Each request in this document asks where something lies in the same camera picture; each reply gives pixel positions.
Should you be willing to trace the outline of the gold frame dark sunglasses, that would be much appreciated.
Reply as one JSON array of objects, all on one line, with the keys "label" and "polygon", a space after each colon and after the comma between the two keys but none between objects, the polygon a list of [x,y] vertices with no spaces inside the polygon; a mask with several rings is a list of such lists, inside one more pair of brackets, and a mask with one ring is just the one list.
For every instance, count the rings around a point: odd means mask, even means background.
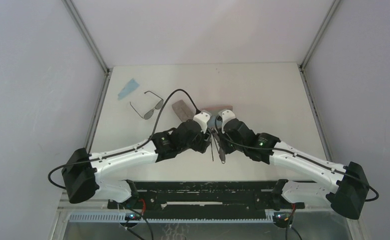
[{"label": "gold frame dark sunglasses", "polygon": [[219,135],[215,129],[211,128],[210,130],[211,130],[211,139],[213,139],[213,142],[216,146],[220,161],[222,164],[225,164],[226,163],[225,152],[221,147]]}]

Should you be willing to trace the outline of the grey marbled glasses case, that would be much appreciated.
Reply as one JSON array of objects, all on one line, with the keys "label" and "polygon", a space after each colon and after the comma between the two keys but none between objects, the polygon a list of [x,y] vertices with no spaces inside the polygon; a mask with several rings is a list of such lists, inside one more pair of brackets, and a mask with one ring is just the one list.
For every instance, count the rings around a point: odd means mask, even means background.
[{"label": "grey marbled glasses case", "polygon": [[189,106],[183,100],[179,100],[173,103],[172,109],[181,122],[192,120],[195,115],[195,113],[189,108]]}]

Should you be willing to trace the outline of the pink glasses case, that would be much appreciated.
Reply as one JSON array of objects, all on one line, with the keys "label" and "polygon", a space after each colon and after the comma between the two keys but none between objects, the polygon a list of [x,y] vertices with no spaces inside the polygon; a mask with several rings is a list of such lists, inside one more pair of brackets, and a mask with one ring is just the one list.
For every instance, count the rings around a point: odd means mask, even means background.
[{"label": "pink glasses case", "polygon": [[212,116],[218,115],[221,111],[223,110],[233,110],[232,105],[213,105],[213,106],[208,106],[208,107],[203,107],[201,109],[202,111],[206,111],[210,113]]}]

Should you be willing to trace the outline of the small light blue cloth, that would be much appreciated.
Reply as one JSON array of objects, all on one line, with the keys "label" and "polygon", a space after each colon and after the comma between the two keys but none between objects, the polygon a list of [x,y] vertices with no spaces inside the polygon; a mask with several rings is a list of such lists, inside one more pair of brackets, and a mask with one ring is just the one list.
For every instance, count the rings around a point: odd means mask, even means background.
[{"label": "small light blue cloth", "polygon": [[128,95],[134,92],[139,86],[140,84],[134,78],[130,79],[118,93],[117,99],[120,101],[126,98]]}]

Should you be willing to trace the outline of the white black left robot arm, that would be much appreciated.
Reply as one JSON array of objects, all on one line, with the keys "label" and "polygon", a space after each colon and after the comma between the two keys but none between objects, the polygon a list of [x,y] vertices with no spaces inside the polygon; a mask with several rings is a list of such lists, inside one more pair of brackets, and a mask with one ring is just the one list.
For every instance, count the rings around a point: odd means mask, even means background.
[{"label": "white black left robot arm", "polygon": [[205,153],[210,137],[209,129],[203,130],[199,123],[188,120],[171,131],[155,133],[145,145],[104,153],[77,149],[61,171],[69,203],[79,204],[92,198],[123,203],[135,198],[134,183],[129,179],[113,180],[113,172],[172,159],[186,150]]}]

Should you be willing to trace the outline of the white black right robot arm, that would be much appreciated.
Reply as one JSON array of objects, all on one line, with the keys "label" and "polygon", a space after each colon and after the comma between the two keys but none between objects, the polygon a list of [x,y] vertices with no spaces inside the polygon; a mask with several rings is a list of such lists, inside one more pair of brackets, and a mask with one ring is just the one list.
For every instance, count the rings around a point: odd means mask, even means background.
[{"label": "white black right robot arm", "polygon": [[216,117],[214,127],[223,156],[241,152],[254,162],[294,171],[308,182],[285,180],[278,188],[279,198],[291,204],[330,207],[334,212],[358,220],[372,190],[363,167],[355,162],[348,165],[325,161],[298,151],[276,136],[255,133],[237,118]]}]

